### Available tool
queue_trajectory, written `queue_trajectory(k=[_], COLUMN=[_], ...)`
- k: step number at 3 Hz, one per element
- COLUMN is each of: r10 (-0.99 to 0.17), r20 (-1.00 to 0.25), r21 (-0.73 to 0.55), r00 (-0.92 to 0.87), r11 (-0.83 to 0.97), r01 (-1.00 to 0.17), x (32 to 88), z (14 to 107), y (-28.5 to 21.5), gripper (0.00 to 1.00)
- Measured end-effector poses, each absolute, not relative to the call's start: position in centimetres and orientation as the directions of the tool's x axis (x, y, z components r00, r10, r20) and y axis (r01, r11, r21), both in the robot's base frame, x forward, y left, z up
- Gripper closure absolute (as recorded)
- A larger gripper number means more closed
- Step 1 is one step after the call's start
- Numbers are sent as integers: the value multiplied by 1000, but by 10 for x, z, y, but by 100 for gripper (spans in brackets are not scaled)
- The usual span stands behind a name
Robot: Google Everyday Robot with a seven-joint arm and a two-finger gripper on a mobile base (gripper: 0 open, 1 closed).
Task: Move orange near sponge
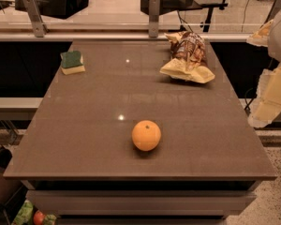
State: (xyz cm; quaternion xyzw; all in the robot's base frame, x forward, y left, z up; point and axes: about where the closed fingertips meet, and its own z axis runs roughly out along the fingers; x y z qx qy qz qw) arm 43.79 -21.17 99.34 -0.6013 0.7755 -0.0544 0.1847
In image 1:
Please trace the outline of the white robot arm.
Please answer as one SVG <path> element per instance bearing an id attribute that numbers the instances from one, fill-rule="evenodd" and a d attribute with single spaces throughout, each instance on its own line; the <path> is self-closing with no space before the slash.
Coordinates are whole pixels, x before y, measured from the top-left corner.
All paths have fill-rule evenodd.
<path id="1" fill-rule="evenodd" d="M 264 128 L 281 113 L 281 9 L 251 35 L 247 43 L 268 49 L 268 54 L 278 62 L 274 70 L 265 68 L 251 103 L 248 123 L 253 128 Z"/>

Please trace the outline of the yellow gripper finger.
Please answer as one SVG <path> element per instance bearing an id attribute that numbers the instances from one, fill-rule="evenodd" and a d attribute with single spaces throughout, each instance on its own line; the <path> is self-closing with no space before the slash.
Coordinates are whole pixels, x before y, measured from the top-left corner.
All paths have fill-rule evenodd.
<path id="1" fill-rule="evenodd" d="M 248 123 L 264 128 L 281 113 L 281 63 L 274 70 L 264 69 L 259 77 L 257 97 L 251 103 Z"/>
<path id="2" fill-rule="evenodd" d="M 269 20 L 261 28 L 256 31 L 254 34 L 250 35 L 246 42 L 253 46 L 258 47 L 267 47 L 268 46 L 268 36 L 270 33 L 271 26 L 273 24 L 273 20 Z"/>

